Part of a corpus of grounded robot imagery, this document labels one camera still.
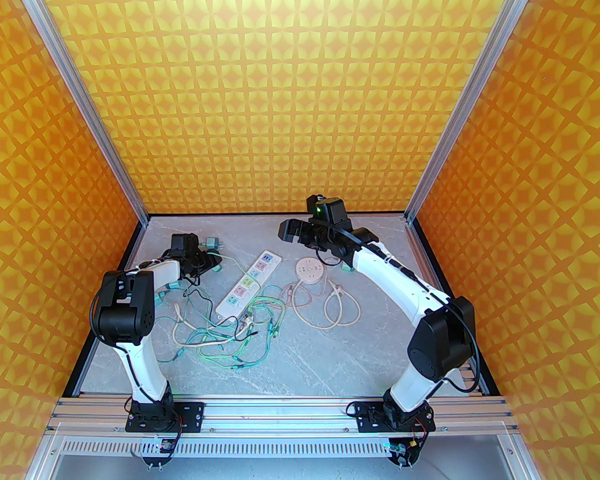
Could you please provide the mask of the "round white socket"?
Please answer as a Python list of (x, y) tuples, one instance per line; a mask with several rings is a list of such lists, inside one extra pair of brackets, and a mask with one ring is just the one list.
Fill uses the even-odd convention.
[(325, 265), (316, 257), (303, 257), (295, 265), (295, 274), (299, 282), (313, 286), (325, 276)]

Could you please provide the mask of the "white power strip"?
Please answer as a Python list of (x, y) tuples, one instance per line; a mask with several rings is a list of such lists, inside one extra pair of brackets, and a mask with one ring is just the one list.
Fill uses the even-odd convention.
[(241, 318), (250, 302), (258, 296), (268, 283), (283, 258), (270, 250), (263, 250), (254, 263), (243, 272), (242, 277), (215, 307), (215, 314), (221, 322), (231, 318)]

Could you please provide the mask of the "small circuit board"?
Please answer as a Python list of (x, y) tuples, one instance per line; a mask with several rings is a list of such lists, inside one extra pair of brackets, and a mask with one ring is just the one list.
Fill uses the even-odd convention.
[(148, 470), (157, 468), (162, 471), (163, 467), (168, 464), (177, 450), (180, 436), (174, 438), (165, 438), (159, 446), (159, 453), (155, 457), (143, 457), (143, 462), (147, 465)]
[(421, 455), (425, 441), (418, 437), (389, 439), (388, 459), (399, 469), (412, 469)]

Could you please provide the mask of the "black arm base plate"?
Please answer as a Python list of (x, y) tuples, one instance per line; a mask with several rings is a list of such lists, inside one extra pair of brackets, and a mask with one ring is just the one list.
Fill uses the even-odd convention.
[(403, 411), (392, 402), (354, 401), (345, 410), (361, 434), (429, 434), (437, 429), (433, 408), (424, 401), (412, 411)]
[(167, 404), (131, 402), (124, 427), (129, 434), (199, 434), (205, 404), (173, 402)]

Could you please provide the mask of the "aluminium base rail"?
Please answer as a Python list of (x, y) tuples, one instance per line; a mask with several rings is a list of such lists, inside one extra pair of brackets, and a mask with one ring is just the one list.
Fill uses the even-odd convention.
[[(394, 432), (384, 426), (380, 416), (376, 425), (366, 418), (355, 418), (358, 409), (381, 403), (378, 397), (291, 397), (177, 395), (175, 402), (194, 409), (204, 405), (201, 436), (208, 437), (347, 437), (361, 429), (374, 435), (396, 438), (411, 430)], [(47, 431), (104, 430), (122, 432), (127, 420), (126, 396), (82, 394), (58, 400), (46, 425)], [(435, 431), (431, 436), (518, 434), (519, 428), (508, 403), (502, 397), (433, 397)]]

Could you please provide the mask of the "aluminium side rail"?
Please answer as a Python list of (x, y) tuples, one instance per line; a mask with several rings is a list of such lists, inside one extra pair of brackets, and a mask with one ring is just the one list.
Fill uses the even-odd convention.
[(478, 352), (478, 358), (472, 356), (452, 370), (447, 375), (450, 386), (468, 396), (498, 396), (500, 391), (482, 352)]

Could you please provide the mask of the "aluminium frame post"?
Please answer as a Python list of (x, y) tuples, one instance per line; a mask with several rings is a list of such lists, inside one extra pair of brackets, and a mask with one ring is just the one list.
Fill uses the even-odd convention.
[(106, 130), (101, 114), (95, 106), (85, 82), (78, 71), (69, 48), (47, 6), (45, 0), (21, 0), (35, 29), (42, 39), (60, 77), (71, 94), (99, 150), (115, 176), (119, 186), (131, 205), (138, 222), (143, 227), (149, 224), (149, 213), (127, 171), (115, 144)]
[(494, 68), (529, 0), (504, 0), (467, 78), (450, 118), (435, 145), (421, 178), (403, 214), (406, 227), (413, 227), (460, 134), (469, 121)]

